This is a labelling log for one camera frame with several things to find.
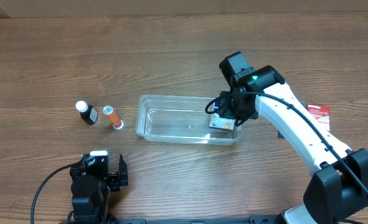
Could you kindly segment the white blue Hansaplast box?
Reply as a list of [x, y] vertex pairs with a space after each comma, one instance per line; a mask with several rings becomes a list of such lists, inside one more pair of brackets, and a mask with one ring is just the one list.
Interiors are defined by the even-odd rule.
[[210, 116], [209, 128], [219, 129], [223, 131], [233, 131], [235, 127], [235, 120], [222, 118], [218, 113], [213, 113]]

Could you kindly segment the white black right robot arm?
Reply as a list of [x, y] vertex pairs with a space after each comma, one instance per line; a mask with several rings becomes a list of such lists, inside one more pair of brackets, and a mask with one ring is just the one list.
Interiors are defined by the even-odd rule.
[[311, 180], [303, 201], [277, 223], [339, 223], [368, 207], [368, 151], [353, 151], [318, 124], [271, 66], [220, 68], [230, 90], [218, 113], [240, 126], [257, 115], [271, 122], [305, 163]]

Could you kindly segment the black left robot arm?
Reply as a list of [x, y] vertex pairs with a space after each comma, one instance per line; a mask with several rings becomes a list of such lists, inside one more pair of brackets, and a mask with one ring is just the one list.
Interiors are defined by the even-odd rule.
[[70, 168], [72, 178], [72, 207], [69, 218], [75, 223], [117, 223], [108, 213], [108, 202], [112, 192], [128, 185], [128, 167], [120, 156], [118, 170], [108, 171], [108, 152], [84, 154], [82, 160]]

